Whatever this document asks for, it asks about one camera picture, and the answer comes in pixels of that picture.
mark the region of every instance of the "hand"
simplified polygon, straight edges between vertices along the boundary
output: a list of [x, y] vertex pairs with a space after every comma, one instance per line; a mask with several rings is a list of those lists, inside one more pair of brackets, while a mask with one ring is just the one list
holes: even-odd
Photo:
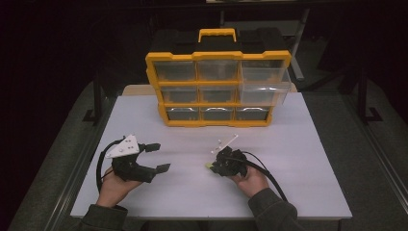
[[239, 175], [229, 176], [246, 196], [250, 198], [259, 191], [269, 188], [266, 176], [259, 170], [254, 167], [246, 167], [246, 170], [245, 177]]
[[103, 178], [101, 192], [99, 194], [96, 204], [103, 207], [114, 207], [117, 203], [122, 201], [126, 195], [141, 185], [139, 181], [123, 181], [116, 176], [112, 171], [112, 167], [108, 168]]

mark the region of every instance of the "right hand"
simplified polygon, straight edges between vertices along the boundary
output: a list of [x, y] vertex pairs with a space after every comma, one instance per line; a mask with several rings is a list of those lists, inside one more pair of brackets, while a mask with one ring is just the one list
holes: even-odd
[[264, 174], [254, 167], [246, 167], [247, 173], [244, 177], [235, 175], [229, 176], [233, 180], [238, 188], [249, 198], [254, 194], [269, 188], [269, 183]]

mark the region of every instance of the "sleeve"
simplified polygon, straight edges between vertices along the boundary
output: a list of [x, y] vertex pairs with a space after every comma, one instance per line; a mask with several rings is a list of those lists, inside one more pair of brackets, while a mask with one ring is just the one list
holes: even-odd
[[258, 229], [261, 231], [304, 230], [296, 221], [296, 208], [279, 198], [270, 188], [252, 196], [248, 205], [255, 217]]
[[90, 205], [81, 222], [72, 230], [120, 231], [126, 220], [127, 212], [125, 208], [117, 205], [113, 208]]

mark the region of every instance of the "white plastic part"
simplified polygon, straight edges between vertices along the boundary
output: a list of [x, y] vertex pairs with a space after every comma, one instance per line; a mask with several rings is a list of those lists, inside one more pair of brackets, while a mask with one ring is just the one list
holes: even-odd
[[224, 140], [218, 140], [218, 145], [216, 148], [214, 148], [211, 153], [212, 154], [217, 154], [220, 150], [224, 149], [226, 146], [228, 146], [234, 139], [238, 137], [237, 134], [234, 134], [233, 137], [225, 138]]
[[129, 135], [114, 149], [105, 155], [105, 158], [115, 158], [139, 153], [139, 145], [135, 135]]

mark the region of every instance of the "plastic drawer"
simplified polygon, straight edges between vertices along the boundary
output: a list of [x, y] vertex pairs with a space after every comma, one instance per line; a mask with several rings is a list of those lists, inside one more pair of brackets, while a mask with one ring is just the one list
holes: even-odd
[[239, 99], [243, 106], [276, 106], [283, 103], [291, 89], [288, 70], [284, 71], [282, 82], [276, 84], [241, 83]]
[[239, 107], [235, 110], [235, 120], [267, 120], [271, 107]]
[[234, 110], [232, 108], [200, 108], [204, 120], [231, 120]]
[[198, 120], [198, 108], [166, 108], [169, 120]]
[[197, 62], [199, 80], [236, 80], [238, 61], [204, 60]]
[[195, 80], [195, 63], [193, 61], [154, 62], [153, 65], [160, 81]]
[[285, 72], [284, 61], [242, 61], [241, 74], [244, 82], [278, 83]]
[[165, 103], [196, 103], [197, 87], [161, 87]]
[[234, 102], [235, 86], [200, 86], [200, 101], [207, 103]]

